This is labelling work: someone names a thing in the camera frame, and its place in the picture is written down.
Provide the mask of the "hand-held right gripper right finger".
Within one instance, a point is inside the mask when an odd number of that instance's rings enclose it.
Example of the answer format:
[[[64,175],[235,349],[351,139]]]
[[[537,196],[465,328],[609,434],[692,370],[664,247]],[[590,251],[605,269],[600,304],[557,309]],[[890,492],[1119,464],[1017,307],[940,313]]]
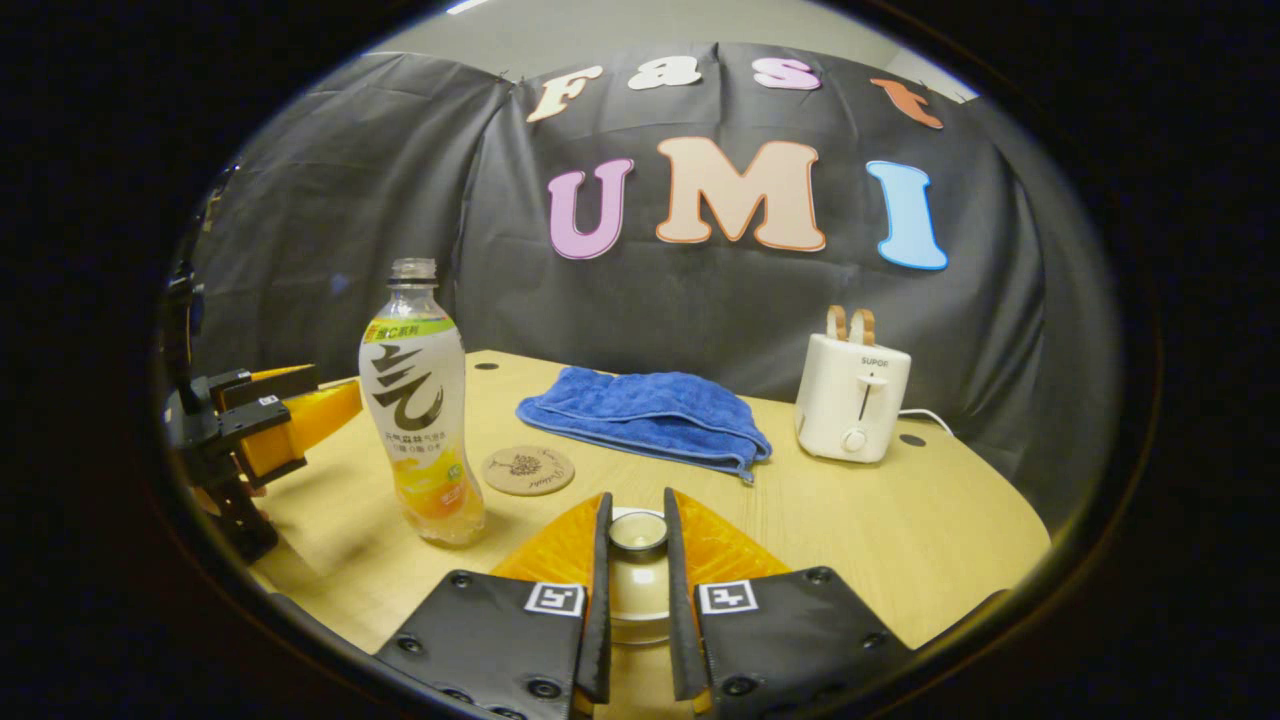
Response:
[[[664,492],[675,694],[699,719],[864,714],[915,657],[833,569],[792,570]]]

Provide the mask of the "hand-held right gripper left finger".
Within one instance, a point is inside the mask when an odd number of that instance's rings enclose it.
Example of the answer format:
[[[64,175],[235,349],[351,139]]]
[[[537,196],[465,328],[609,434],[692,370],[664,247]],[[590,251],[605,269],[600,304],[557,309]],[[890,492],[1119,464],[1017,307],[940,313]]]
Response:
[[[612,511],[595,495],[492,571],[449,571],[378,660],[481,717],[590,717],[611,693]]]

